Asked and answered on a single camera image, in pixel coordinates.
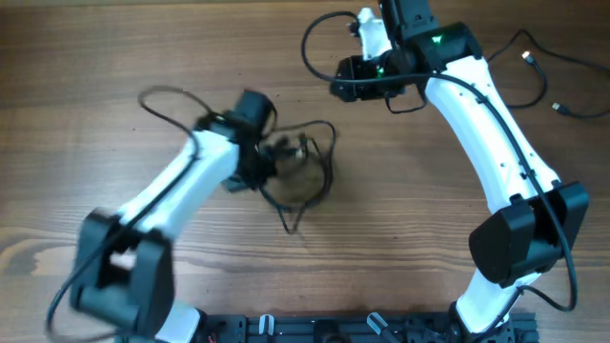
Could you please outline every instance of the wire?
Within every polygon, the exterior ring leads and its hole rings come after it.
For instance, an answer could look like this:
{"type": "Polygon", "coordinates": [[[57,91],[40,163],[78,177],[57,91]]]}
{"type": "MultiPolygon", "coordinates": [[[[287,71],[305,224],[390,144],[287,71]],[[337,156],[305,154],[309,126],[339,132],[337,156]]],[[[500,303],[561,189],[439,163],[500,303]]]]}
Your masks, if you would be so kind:
{"type": "Polygon", "coordinates": [[[97,342],[97,341],[100,341],[103,339],[109,339],[116,335],[119,335],[119,336],[132,335],[132,333],[130,331],[121,330],[121,331],[113,331],[111,333],[101,333],[101,334],[97,334],[97,335],[90,336],[90,337],[72,338],[71,336],[65,336],[65,335],[60,335],[60,334],[55,333],[53,326],[52,326],[52,322],[53,322],[53,318],[54,318],[54,315],[55,315],[55,312],[57,310],[59,303],[61,302],[62,298],[64,297],[64,295],[66,294],[66,292],[68,291],[70,286],[74,283],[74,280],[78,276],[80,276],[100,254],[102,254],[107,249],[109,249],[121,236],[123,236],[123,234],[125,234],[127,231],[129,231],[131,228],[133,228],[133,226],[135,224],[137,224],[137,222],[139,222],[142,218],[144,218],[169,192],[171,192],[172,189],[182,180],[182,178],[184,178],[186,176],[186,174],[191,170],[191,168],[193,167],[195,162],[198,160],[198,155],[201,152],[201,147],[200,147],[199,141],[197,140],[197,138],[195,137],[193,132],[190,129],[188,129],[186,126],[181,124],[180,122],[178,122],[174,119],[171,119],[170,117],[168,117],[164,114],[161,114],[160,112],[152,109],[151,107],[149,107],[146,104],[146,99],[150,95],[152,95],[154,93],[159,93],[159,92],[172,92],[172,93],[182,94],[182,95],[192,99],[195,103],[199,104],[201,107],[203,107],[206,110],[207,114],[213,113],[213,111],[210,109],[210,107],[205,102],[203,102],[201,99],[199,99],[194,94],[192,94],[188,91],[181,90],[180,88],[175,88],[175,87],[171,87],[171,86],[154,86],[145,91],[142,91],[138,95],[137,102],[142,109],[144,109],[148,113],[156,116],[157,118],[160,118],[160,119],[170,123],[171,125],[179,128],[180,130],[182,130],[189,136],[189,138],[193,141],[193,154],[191,155],[191,158],[190,158],[189,162],[187,163],[187,165],[172,180],[172,182],[170,182],[165,187],[165,189],[163,189],[127,225],[120,228],[117,232],[115,232],[113,235],[111,235],[109,238],[107,238],[99,247],[97,247],[97,249],[95,249],[93,252],[91,252],[91,254],[89,254],[80,265],[76,266],[74,268],[74,270],[72,271],[72,273],[66,278],[66,281],[64,281],[64,283],[61,285],[59,291],[57,291],[57,293],[55,294],[55,297],[53,298],[51,304],[49,305],[49,309],[47,311],[47,318],[45,321],[45,334],[51,342],[54,342],[54,343],[90,343],[90,342],[97,342]]]}
{"type": "Polygon", "coordinates": [[[471,92],[478,99],[478,102],[480,104],[484,104],[485,107],[487,107],[487,109],[489,110],[489,112],[492,113],[492,115],[494,115],[494,117],[498,121],[498,124],[502,127],[502,130],[504,131],[506,138],[508,139],[511,146],[513,147],[513,150],[515,151],[515,154],[517,155],[518,160],[525,171],[524,175],[530,180],[530,183],[536,190],[536,193],[539,195],[539,198],[542,202],[542,206],[548,213],[548,215],[551,219],[553,229],[555,230],[556,234],[559,237],[559,244],[561,245],[561,249],[563,251],[563,257],[565,259],[565,263],[566,263],[566,267],[567,267],[567,271],[568,271],[568,279],[570,282],[570,300],[569,300],[568,306],[560,305],[555,300],[551,299],[549,296],[547,296],[546,294],[542,293],[541,291],[539,291],[538,289],[536,289],[532,286],[520,286],[520,287],[518,287],[517,292],[522,292],[522,291],[532,292],[535,295],[542,298],[542,300],[547,302],[553,308],[555,308],[559,311],[562,311],[562,312],[570,312],[570,311],[574,310],[574,308],[576,307],[577,302],[578,302],[579,287],[578,287],[578,280],[576,277],[576,269],[574,267],[574,261],[572,259],[572,252],[570,250],[570,246],[568,244],[567,238],[565,237],[565,233],[563,232],[563,228],[561,227],[557,214],[553,211],[553,207],[551,206],[551,203],[549,202],[546,194],[544,193],[544,190],[542,189],[542,186],[540,185],[539,181],[536,178],[535,171],[532,170],[532,168],[530,167],[530,164],[529,164],[527,158],[525,157],[525,154],[523,153],[523,150],[521,149],[519,142],[517,141],[517,139],[511,132],[510,128],[506,124],[506,121],[504,120],[502,115],[499,113],[499,111],[494,107],[494,105],[489,101],[489,99],[483,93],[481,93],[476,87],[468,84],[467,82],[465,82],[459,78],[456,78],[456,77],[450,76],[450,75],[441,74],[441,73],[411,73],[411,74],[385,76],[385,77],[376,78],[376,79],[346,80],[346,79],[338,79],[338,78],[332,77],[331,75],[326,75],[326,74],[323,74],[323,73],[317,71],[310,64],[309,60],[307,59],[307,54],[306,54],[307,38],[309,37],[309,34],[312,32],[314,27],[316,25],[318,25],[320,22],[322,22],[325,19],[328,19],[330,17],[339,16],[339,15],[350,16],[350,17],[354,16],[353,13],[351,13],[351,15],[350,15],[350,14],[345,14],[345,12],[329,13],[329,14],[326,14],[326,15],[323,15],[323,16],[317,18],[305,30],[303,39],[301,41],[301,58],[303,59],[303,63],[305,64],[305,67],[316,77],[318,77],[322,80],[328,81],[328,82],[336,82],[336,83],[343,83],[343,84],[349,84],[349,85],[371,85],[371,84],[378,84],[378,83],[392,83],[392,82],[402,81],[402,82],[406,82],[406,83],[417,84],[417,83],[427,82],[431,78],[436,78],[436,79],[440,79],[440,80],[453,82],[455,84],[462,86],[469,92],[471,92]]]}
{"type": "Polygon", "coordinates": [[[522,56],[523,56],[523,60],[525,61],[525,63],[532,66],[538,72],[538,75],[540,76],[540,83],[541,83],[540,92],[538,93],[536,98],[530,102],[527,102],[524,104],[517,104],[517,105],[507,104],[506,108],[508,108],[510,110],[523,110],[523,109],[528,109],[528,108],[534,107],[537,103],[539,103],[542,100],[542,98],[544,98],[544,96],[546,95],[546,93],[549,89],[546,74],[544,73],[544,71],[542,71],[538,62],[536,62],[536,60],[530,54],[530,52],[526,51],[523,53],[522,56]]]}
{"type": "MultiPolygon", "coordinates": [[[[307,144],[311,143],[314,146],[315,152],[317,154],[317,163],[322,168],[322,173],[324,174],[324,179],[322,181],[322,186],[320,187],[320,190],[314,195],[312,195],[308,200],[306,200],[303,205],[299,207],[294,207],[278,202],[269,192],[267,192],[267,190],[265,190],[264,186],[259,187],[260,193],[263,195],[265,200],[267,200],[267,202],[269,202],[277,210],[277,215],[279,216],[279,219],[282,222],[282,226],[284,227],[284,231],[286,231],[287,234],[294,234],[298,231],[298,225],[301,221],[303,213],[305,213],[305,211],[307,211],[311,207],[318,205],[322,200],[324,200],[329,194],[331,187],[333,186],[333,181],[335,178],[333,172],[333,153],[335,151],[336,144],[336,128],[331,122],[328,122],[326,120],[314,120],[307,123],[285,126],[281,128],[274,128],[272,131],[270,131],[270,134],[282,131],[295,131],[313,125],[325,125],[329,127],[332,132],[331,143],[326,152],[322,152],[319,146],[317,145],[317,142],[311,137],[303,136],[305,143],[301,144],[301,148],[305,150],[305,159],[309,158],[310,156],[307,144]],[[284,217],[285,212],[296,212],[296,218],[292,228],[288,227],[286,218],[284,217]]],[[[305,162],[306,160],[304,160],[299,167],[303,166],[305,162]]]]}
{"type": "Polygon", "coordinates": [[[385,107],[388,108],[388,111],[391,114],[413,113],[414,111],[422,110],[423,108],[425,108],[428,105],[428,98],[426,98],[426,96],[423,95],[421,97],[421,100],[423,100],[423,105],[420,105],[420,106],[417,106],[417,107],[414,107],[414,108],[408,109],[408,110],[396,111],[396,110],[392,110],[392,106],[390,105],[390,94],[388,94],[386,92],[385,96],[384,96],[384,99],[385,99],[385,107]]]}
{"type": "MultiPolygon", "coordinates": [[[[519,29],[519,30],[517,31],[517,33],[515,33],[515,35],[514,35],[514,36],[511,38],[511,40],[510,40],[510,41],[508,41],[508,43],[507,43],[507,44],[506,44],[504,47],[502,47],[500,50],[498,50],[498,51],[494,52],[494,53],[493,53],[491,56],[489,56],[489,58],[487,58],[487,62],[488,62],[488,63],[491,63],[491,62],[492,62],[492,61],[493,61],[493,60],[494,60],[496,57],[498,57],[498,56],[499,56],[499,55],[501,55],[503,52],[505,52],[506,50],[508,50],[508,49],[509,49],[509,48],[510,48],[510,47],[513,45],[513,43],[515,43],[515,41],[517,40],[517,38],[518,38],[520,35],[522,35],[522,34],[526,35],[526,36],[529,38],[529,40],[532,42],[532,44],[533,44],[533,45],[534,45],[534,46],[535,46],[535,47],[536,47],[538,50],[540,50],[540,51],[542,51],[542,52],[546,53],[546,54],[547,54],[547,55],[549,55],[549,56],[552,56],[552,57],[558,58],[558,59],[560,59],[560,60],[562,60],[562,61],[565,61],[565,62],[569,62],[569,63],[574,63],[574,64],[582,65],[582,66],[588,67],[588,68],[593,69],[593,70],[597,70],[597,71],[601,71],[601,72],[606,73],[606,74],[610,74],[610,68],[605,67],[605,66],[603,66],[603,65],[601,65],[601,64],[598,64],[598,63],[595,63],[595,62],[586,61],[586,60],[582,60],[582,59],[579,59],[579,58],[576,58],[576,57],[567,56],[567,55],[560,54],[560,53],[556,53],[556,52],[553,52],[553,51],[550,51],[550,50],[546,49],[545,47],[543,47],[543,46],[542,46],[542,45],[541,45],[541,44],[540,44],[540,43],[539,43],[539,42],[538,42],[538,41],[537,41],[537,40],[534,38],[534,36],[532,35],[532,33],[530,33],[528,30],[525,30],[525,29],[519,29]]],[[[537,69],[537,71],[538,71],[538,73],[539,73],[539,75],[540,75],[540,77],[541,77],[541,80],[542,80],[542,91],[541,91],[541,93],[539,94],[539,96],[537,97],[537,99],[536,99],[536,100],[534,100],[532,103],[524,104],[524,105],[522,105],[522,107],[521,107],[521,106],[517,106],[517,107],[514,107],[513,109],[524,109],[524,108],[527,108],[527,107],[530,107],[530,106],[534,106],[534,105],[536,105],[536,104],[538,103],[538,101],[539,101],[539,100],[541,100],[541,99],[542,99],[542,97],[543,97],[543,96],[544,96],[544,94],[546,93],[546,83],[547,83],[547,81],[546,81],[546,75],[544,74],[544,72],[542,72],[542,70],[540,69],[540,67],[538,66],[538,64],[534,63],[534,64],[532,64],[532,65],[533,65],[533,66],[534,66],[534,67],[537,69]]],[[[563,114],[563,115],[565,115],[565,116],[569,116],[569,117],[572,117],[572,118],[577,118],[577,119],[593,119],[593,118],[600,118],[600,117],[603,117],[604,115],[610,114],[610,109],[608,109],[608,110],[606,110],[606,111],[600,111],[600,112],[597,112],[597,113],[594,113],[594,114],[580,114],[580,113],[574,113],[574,112],[570,111],[570,110],[568,109],[568,107],[567,107],[567,106],[563,106],[563,105],[558,104],[558,103],[553,104],[553,109],[554,109],[555,111],[557,111],[558,113],[560,113],[560,114],[563,114]]]]}

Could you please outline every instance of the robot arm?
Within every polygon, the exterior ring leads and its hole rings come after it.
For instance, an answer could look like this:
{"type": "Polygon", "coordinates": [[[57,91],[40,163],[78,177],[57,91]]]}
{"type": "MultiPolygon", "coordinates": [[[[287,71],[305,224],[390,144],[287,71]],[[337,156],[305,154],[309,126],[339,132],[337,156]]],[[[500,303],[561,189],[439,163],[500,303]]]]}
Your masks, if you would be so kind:
{"type": "Polygon", "coordinates": [[[257,147],[274,110],[263,94],[245,91],[234,111],[198,120],[191,132],[197,150],[189,141],[147,189],[114,215],[92,212],[83,222],[74,263],[88,267],[73,280],[71,306],[122,333],[191,342],[206,315],[173,301],[173,242],[220,183],[230,191],[256,189],[275,175],[274,161],[257,147]],[[160,201],[145,210],[162,193],[160,201]],[[119,238],[96,253],[117,232],[122,232],[119,238]],[[133,266],[113,258],[127,250],[135,254],[133,266]]]}
{"type": "Polygon", "coordinates": [[[475,337],[507,321],[520,288],[548,272],[563,256],[539,190],[506,129],[485,105],[498,111],[514,136],[525,162],[535,172],[532,177],[560,217],[570,249],[588,197],[578,183],[562,186],[557,174],[527,142],[494,86],[482,49],[464,24],[439,28],[427,0],[380,0],[379,9],[382,19],[371,9],[363,9],[357,16],[357,24],[350,30],[360,39],[362,55],[341,61],[335,78],[313,71],[307,62],[304,47],[312,27],[302,44],[304,61],[316,76],[332,82],[331,93],[343,101],[383,97],[387,101],[403,93],[409,84],[400,82],[402,75],[431,73],[459,79],[486,98],[488,104],[483,104],[480,95],[446,79],[430,77],[416,84],[422,99],[435,105],[456,133],[492,214],[471,234],[470,249],[478,269],[466,293],[452,306],[465,336],[475,337]],[[389,81],[374,81],[384,77],[389,81]]]}

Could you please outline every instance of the green led light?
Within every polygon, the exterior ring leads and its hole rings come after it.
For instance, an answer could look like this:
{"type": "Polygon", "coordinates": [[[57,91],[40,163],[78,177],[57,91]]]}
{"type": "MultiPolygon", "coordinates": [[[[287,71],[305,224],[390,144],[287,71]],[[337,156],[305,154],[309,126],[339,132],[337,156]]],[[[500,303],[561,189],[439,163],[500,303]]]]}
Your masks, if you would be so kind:
{"type": "Polygon", "coordinates": [[[432,41],[433,41],[433,42],[435,42],[435,43],[437,43],[437,44],[440,44],[440,41],[441,41],[441,40],[442,40],[442,34],[440,34],[440,35],[438,35],[438,36],[434,36],[434,37],[432,37],[432,41]]]}

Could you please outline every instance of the wood grain surface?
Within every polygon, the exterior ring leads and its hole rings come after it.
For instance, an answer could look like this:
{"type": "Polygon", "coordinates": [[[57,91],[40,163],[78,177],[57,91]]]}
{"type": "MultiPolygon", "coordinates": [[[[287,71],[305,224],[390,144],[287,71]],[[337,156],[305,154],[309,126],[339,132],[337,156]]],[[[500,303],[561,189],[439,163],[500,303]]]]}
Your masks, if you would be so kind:
{"type": "MultiPolygon", "coordinates": [[[[280,124],[327,119],[339,129],[335,186],[288,236],[254,192],[217,190],[175,250],[177,295],[208,313],[443,311],[475,267],[468,234],[489,212],[478,178],[433,107],[391,115],[382,102],[343,104],[299,57],[301,35],[319,15],[367,2],[290,2],[0,10],[0,341],[42,342],[52,295],[71,270],[81,220],[115,209],[173,159],[185,138],[148,116],[135,96],[153,84],[193,91],[218,110],[244,88],[267,93],[280,124]]],[[[549,49],[610,61],[610,3],[431,2],[442,24],[467,23],[486,54],[518,28],[549,49]]],[[[315,31],[313,63],[332,72],[358,53],[345,21],[315,31]]],[[[494,61],[507,103],[538,91],[519,40],[494,61]]],[[[533,295],[543,342],[606,342],[610,334],[610,118],[557,115],[608,106],[608,79],[540,55],[550,91],[514,116],[564,181],[579,180],[591,207],[574,248],[580,302],[557,313],[533,295]]],[[[198,109],[174,97],[153,102],[182,122],[198,109]]],[[[396,106],[417,103],[413,94],[396,106]]],[[[310,131],[328,142],[323,129],[310,131]]],[[[537,283],[567,300],[559,263],[537,283]]],[[[64,333],[88,333],[75,316],[64,333]]]]}

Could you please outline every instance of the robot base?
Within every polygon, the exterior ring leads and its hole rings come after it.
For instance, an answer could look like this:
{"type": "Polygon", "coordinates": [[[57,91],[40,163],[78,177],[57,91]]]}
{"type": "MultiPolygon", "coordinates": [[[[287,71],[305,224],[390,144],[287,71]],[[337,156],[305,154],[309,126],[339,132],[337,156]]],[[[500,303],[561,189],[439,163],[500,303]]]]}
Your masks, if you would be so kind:
{"type": "MultiPolygon", "coordinates": [[[[279,317],[248,318],[244,315],[210,315],[191,343],[458,343],[449,334],[447,313],[388,315],[387,327],[377,334],[369,317],[279,317]]],[[[115,343],[153,343],[141,338],[119,338],[115,343]]],[[[533,313],[516,313],[497,332],[480,343],[538,343],[538,325],[533,313]]]]}

